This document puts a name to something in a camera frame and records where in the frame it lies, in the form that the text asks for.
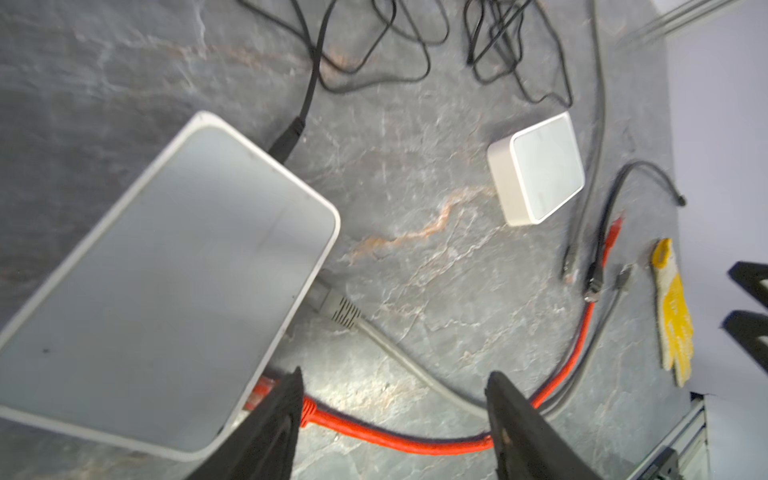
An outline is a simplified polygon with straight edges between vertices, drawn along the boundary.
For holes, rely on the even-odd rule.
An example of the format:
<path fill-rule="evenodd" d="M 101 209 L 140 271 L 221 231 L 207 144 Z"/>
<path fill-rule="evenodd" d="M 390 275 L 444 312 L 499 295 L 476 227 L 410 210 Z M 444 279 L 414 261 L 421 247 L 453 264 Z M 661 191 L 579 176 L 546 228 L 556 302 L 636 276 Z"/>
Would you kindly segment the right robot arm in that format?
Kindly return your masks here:
<path fill-rule="evenodd" d="M 730 279 L 767 309 L 767 265 L 736 262 L 728 271 Z M 724 319 L 721 327 L 767 372 L 767 314 L 735 310 Z"/>

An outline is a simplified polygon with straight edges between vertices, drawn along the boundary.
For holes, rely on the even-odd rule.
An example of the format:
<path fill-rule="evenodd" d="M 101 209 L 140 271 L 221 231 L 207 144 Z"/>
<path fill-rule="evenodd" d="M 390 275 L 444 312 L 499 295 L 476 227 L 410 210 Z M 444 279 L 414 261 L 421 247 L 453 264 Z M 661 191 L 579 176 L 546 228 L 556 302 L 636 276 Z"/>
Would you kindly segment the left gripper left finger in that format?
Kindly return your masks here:
<path fill-rule="evenodd" d="M 283 377 L 227 440 L 190 475 L 202 480 L 291 477 L 302 417 L 299 368 Z"/>

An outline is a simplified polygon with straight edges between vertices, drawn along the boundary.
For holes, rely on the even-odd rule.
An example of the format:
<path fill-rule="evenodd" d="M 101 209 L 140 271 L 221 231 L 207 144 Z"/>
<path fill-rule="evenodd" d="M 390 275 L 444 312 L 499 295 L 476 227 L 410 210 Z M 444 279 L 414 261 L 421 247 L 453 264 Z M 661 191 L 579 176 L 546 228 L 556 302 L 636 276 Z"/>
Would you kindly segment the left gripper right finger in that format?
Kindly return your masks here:
<path fill-rule="evenodd" d="M 500 479 L 598 477 L 502 372 L 490 374 L 485 393 Z"/>

